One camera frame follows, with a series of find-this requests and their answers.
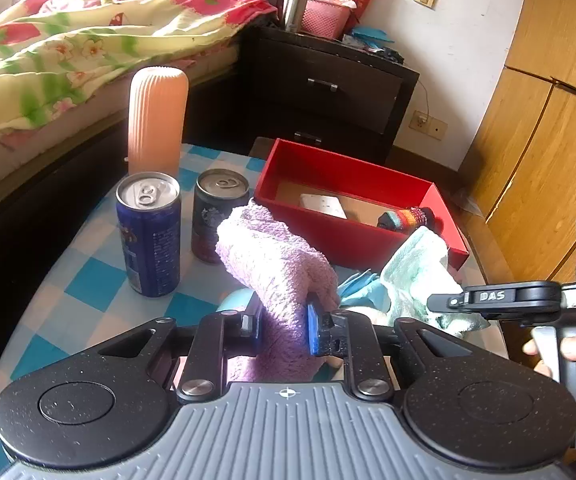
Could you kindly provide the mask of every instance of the drawer handle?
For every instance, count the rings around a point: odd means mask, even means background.
[[[301,142],[302,144],[314,144],[315,146],[321,146],[321,139],[315,137],[314,135],[305,134],[303,132],[295,132],[294,140]]]
[[[339,86],[334,83],[328,83],[328,81],[321,81],[321,79],[312,79],[308,77],[308,86],[323,86],[327,88],[330,92],[336,92],[339,89]]]

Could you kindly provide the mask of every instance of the blue can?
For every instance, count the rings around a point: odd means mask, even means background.
[[[171,293],[179,284],[178,182],[164,173],[135,173],[119,183],[116,196],[130,286],[149,298]]]

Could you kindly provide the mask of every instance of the drawer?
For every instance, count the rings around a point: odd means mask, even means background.
[[[383,135],[307,110],[284,115],[282,110],[282,105],[273,102],[258,107],[243,128],[247,141],[252,143],[257,137],[286,139],[375,164],[385,163],[389,146],[383,147]]]
[[[253,88],[261,98],[382,134],[402,79],[356,61],[278,41],[260,40]]]

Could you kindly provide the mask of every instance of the dark can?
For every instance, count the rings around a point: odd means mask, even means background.
[[[194,255],[209,264],[220,264],[215,251],[217,227],[230,216],[232,209],[250,200],[250,186],[243,175],[231,170],[208,170],[194,185],[193,233]]]
[[[117,186],[117,218],[130,286],[149,298],[179,284],[181,199],[178,182],[146,171]]]

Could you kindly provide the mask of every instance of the wooden wardrobe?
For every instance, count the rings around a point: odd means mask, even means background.
[[[576,0],[524,0],[460,174],[516,280],[576,280]]]

